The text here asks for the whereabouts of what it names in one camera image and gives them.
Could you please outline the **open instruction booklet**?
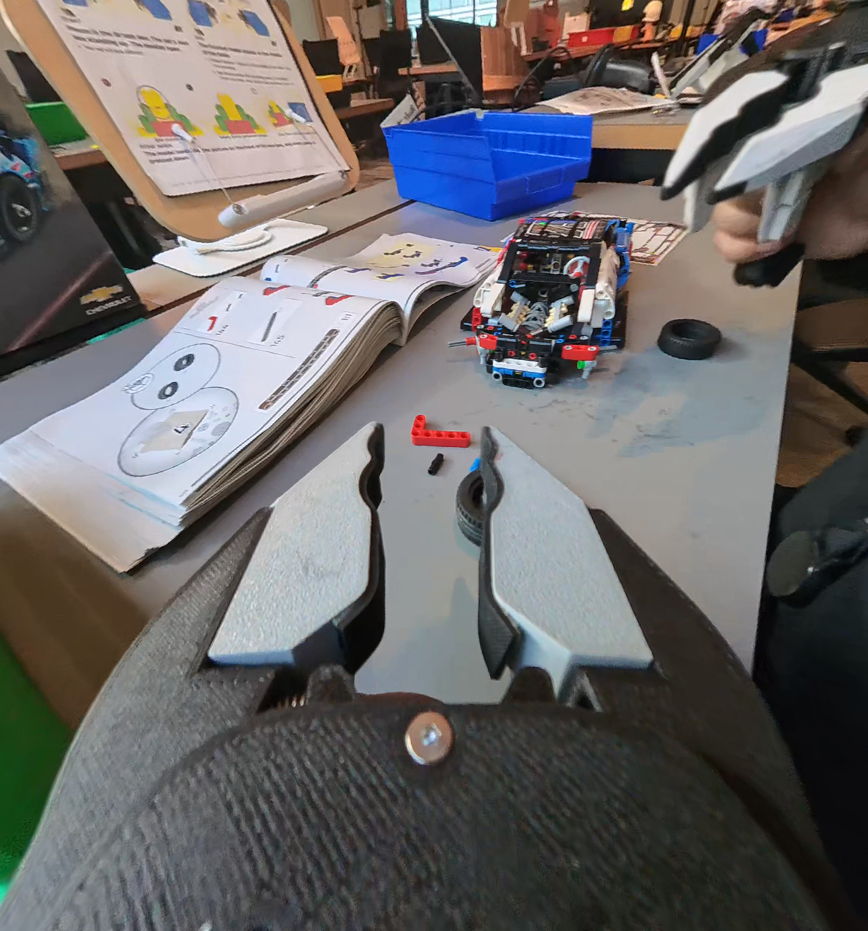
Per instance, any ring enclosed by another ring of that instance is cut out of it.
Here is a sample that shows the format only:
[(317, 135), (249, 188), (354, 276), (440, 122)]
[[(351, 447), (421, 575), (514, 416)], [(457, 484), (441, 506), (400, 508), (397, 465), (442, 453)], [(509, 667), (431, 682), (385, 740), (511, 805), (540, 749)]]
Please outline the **open instruction booklet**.
[(0, 481), (125, 573), (328, 413), (498, 247), (383, 235), (209, 288), (112, 384), (0, 444)]

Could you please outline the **black toy car box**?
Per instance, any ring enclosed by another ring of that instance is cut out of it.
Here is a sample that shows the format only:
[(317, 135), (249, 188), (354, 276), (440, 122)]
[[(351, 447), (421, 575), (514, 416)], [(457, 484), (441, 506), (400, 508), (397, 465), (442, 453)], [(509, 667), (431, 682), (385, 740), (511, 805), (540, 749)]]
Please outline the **black toy car box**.
[(0, 68), (0, 377), (144, 312)]

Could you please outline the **toy brick race car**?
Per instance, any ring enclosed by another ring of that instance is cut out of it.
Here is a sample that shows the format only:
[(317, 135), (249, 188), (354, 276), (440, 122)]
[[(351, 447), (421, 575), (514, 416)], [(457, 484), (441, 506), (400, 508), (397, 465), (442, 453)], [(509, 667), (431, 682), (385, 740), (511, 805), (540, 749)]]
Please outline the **toy brick race car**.
[(469, 315), (471, 347), (493, 380), (541, 389), (562, 367), (586, 380), (603, 353), (625, 343), (632, 219), (546, 211), (521, 219), (504, 241)]

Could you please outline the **person's right hand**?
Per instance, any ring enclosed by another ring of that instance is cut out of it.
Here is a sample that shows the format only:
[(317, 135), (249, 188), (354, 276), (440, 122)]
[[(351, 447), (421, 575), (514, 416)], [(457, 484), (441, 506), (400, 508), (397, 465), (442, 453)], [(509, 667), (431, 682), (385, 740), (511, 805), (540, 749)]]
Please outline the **person's right hand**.
[(719, 203), (712, 214), (712, 238), (726, 262), (765, 259), (796, 242), (809, 260), (843, 260), (868, 253), (868, 128), (830, 163), (814, 186), (800, 226), (789, 237), (757, 237), (765, 190)]

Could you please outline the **holographic sticker sheet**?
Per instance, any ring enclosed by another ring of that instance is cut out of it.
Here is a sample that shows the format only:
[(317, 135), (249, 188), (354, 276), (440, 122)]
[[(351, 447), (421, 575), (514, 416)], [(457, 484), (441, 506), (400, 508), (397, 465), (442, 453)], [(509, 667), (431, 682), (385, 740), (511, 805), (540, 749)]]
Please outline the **holographic sticker sheet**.
[(613, 234), (614, 247), (620, 254), (626, 255), (627, 261), (647, 266), (658, 265), (689, 233), (688, 227), (680, 223), (636, 219), (611, 213), (559, 209), (551, 210), (547, 215), (555, 218), (582, 217), (604, 224), (614, 222), (617, 227)]

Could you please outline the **red angled brick beam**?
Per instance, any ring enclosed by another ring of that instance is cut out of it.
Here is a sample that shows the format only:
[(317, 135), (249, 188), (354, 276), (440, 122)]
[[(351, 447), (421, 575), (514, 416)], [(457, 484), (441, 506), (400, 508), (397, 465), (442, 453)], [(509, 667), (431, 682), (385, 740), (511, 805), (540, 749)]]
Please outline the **red angled brick beam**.
[(441, 430), (428, 425), (425, 415), (418, 414), (411, 427), (410, 439), (416, 447), (465, 449), (471, 444), (471, 434), (462, 430)]

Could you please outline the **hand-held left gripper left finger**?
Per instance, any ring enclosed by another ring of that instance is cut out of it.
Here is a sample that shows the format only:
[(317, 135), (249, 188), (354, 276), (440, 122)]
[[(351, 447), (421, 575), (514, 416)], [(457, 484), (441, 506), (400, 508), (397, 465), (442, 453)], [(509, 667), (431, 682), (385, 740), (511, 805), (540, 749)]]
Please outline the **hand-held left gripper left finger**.
[(385, 631), (378, 516), (385, 431), (365, 425), (269, 510), (217, 632), (211, 663), (354, 674)]

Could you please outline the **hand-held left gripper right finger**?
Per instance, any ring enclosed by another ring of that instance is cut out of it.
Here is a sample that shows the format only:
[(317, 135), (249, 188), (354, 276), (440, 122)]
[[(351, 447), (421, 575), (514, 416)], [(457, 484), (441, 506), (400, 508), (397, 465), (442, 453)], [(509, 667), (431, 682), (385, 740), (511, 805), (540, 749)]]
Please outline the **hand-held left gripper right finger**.
[(508, 436), (482, 430), (478, 639), (492, 680), (583, 669), (647, 671), (652, 649), (591, 509)]

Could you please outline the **grey desk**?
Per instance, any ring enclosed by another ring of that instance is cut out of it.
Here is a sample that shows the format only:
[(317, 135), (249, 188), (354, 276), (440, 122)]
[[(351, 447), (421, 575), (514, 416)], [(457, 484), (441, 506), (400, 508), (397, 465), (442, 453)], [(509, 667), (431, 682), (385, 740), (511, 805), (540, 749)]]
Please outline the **grey desk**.
[[(449, 451), (429, 477), (432, 452), (409, 439), (423, 413), (474, 441), (493, 425), (603, 508), (749, 669), (798, 286), (796, 273), (777, 289), (736, 287), (710, 233), (699, 232), (658, 266), (632, 271), (622, 354), (586, 381), (532, 392), (491, 383), (474, 353), (448, 347), (469, 303), (445, 300), (277, 464), (131, 576), (110, 571), (0, 482), (0, 631), (56, 712), (78, 725), (135, 636), (220, 546), (377, 421), (386, 441), (386, 631), (358, 689), (495, 700), (504, 683), (490, 680), (480, 655), (477, 552), (453, 518), (455, 488), (478, 446)], [(111, 383), (194, 301), (1, 381), (0, 443)], [(662, 327), (678, 319), (721, 331), (711, 358), (659, 350)]]

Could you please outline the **black rubber tire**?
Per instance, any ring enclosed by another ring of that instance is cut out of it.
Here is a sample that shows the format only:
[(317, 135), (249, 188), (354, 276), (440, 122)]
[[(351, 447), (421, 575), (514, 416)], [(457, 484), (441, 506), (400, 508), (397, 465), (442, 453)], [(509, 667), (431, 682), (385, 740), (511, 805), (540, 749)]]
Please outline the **black rubber tire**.
[(702, 320), (670, 320), (662, 327), (657, 346), (670, 357), (685, 361), (711, 358), (722, 341), (721, 331)]
[(486, 493), (482, 473), (478, 468), (468, 472), (459, 483), (454, 505), (456, 523), (461, 534), (475, 546), (481, 546)]

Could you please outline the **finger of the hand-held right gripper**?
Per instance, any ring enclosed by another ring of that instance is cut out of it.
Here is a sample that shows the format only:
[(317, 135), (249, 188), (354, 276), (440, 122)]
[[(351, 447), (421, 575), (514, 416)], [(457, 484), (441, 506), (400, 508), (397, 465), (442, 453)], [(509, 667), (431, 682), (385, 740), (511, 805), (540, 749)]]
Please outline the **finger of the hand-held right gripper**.
[(732, 156), (715, 203), (754, 191), (836, 154), (851, 140), (868, 105), (868, 63), (811, 77), (809, 62), (777, 71), (789, 76), (778, 117)]
[(748, 73), (691, 117), (666, 170), (661, 199), (684, 196), (684, 224), (697, 232), (715, 205), (714, 192), (732, 156), (753, 134), (778, 117), (789, 76), (772, 70)]

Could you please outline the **adjoining white desk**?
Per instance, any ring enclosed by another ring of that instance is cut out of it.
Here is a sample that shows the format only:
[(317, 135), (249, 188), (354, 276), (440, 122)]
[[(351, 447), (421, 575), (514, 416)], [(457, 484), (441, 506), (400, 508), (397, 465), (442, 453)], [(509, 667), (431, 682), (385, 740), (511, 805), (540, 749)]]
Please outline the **adjoining white desk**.
[[(388, 216), (409, 201), (401, 198), (394, 180), (385, 180), (376, 185), (349, 193), (341, 198), (303, 209), (291, 216), (292, 220), (311, 225), (323, 225), (327, 232), (318, 238), (299, 244), (290, 250), (292, 254), (305, 253), (318, 246), (340, 239), (345, 235)], [(151, 267), (128, 274), (148, 316), (169, 311), (179, 305), (197, 299), (211, 285), (232, 275), (255, 276), (265, 260), (251, 262), (235, 270), (206, 278), (154, 264)]]

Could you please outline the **black office chair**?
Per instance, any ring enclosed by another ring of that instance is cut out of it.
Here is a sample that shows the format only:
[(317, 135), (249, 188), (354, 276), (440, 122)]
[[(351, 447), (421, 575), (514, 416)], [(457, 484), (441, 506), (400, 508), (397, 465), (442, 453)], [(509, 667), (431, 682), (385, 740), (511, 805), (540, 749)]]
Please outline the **black office chair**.
[(868, 256), (804, 262), (790, 360), (868, 417), (868, 395), (845, 374), (868, 364)]

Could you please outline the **blue plastic bin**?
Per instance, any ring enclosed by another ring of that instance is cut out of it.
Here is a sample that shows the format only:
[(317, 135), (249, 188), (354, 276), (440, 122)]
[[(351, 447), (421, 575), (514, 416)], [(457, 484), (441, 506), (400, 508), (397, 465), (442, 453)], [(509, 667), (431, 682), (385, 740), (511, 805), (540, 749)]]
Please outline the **blue plastic bin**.
[(400, 196), (485, 221), (571, 198), (590, 172), (593, 116), (457, 112), (385, 128)]

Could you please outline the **wooden document stand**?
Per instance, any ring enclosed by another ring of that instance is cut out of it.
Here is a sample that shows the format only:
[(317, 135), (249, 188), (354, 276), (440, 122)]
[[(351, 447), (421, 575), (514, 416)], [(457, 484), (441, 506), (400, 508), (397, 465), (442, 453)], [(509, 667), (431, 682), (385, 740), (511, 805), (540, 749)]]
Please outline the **wooden document stand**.
[(270, 2), (8, 1), (0, 11), (173, 234), (219, 240), (358, 180), (353, 145)]

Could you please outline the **printed instruction sheet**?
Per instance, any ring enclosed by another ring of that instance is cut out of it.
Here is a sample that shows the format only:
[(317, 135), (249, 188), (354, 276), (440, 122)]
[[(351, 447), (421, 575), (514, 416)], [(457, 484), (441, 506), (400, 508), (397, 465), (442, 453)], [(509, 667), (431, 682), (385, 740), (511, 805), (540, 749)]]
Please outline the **printed instruction sheet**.
[(268, 2), (39, 5), (162, 194), (346, 169)]

